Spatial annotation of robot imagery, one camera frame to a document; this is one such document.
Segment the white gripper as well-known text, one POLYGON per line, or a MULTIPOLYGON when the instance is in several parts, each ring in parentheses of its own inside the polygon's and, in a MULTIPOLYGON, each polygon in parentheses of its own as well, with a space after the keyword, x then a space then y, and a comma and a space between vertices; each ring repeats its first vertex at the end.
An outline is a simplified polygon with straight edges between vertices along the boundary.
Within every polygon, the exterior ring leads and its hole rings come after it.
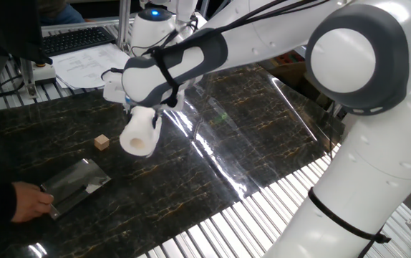
MULTIPOLYGON (((121 83, 122 73, 117 70, 107 70, 102 73, 102 80, 105 82, 103 90, 103 98, 110 102, 116 102, 122 104, 126 110, 130 110, 132 107, 137 106, 125 93, 121 83)), ((162 104, 154 107, 155 110, 173 110, 181 111, 184 106, 185 92, 181 90, 177 94, 177 104, 174 107, 169 107, 167 104, 162 104)), ((152 118, 152 126, 154 129, 157 127, 158 114, 155 113, 152 118)))

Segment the person's bare hand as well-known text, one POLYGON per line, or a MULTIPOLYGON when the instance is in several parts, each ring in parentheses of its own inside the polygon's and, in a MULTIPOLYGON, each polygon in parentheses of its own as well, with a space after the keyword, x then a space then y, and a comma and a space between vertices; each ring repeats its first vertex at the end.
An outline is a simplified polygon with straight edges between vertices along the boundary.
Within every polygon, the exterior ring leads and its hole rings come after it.
POLYGON ((24 223, 51 211, 53 195, 30 183, 14 182, 12 185, 16 192, 16 210, 11 222, 24 223))

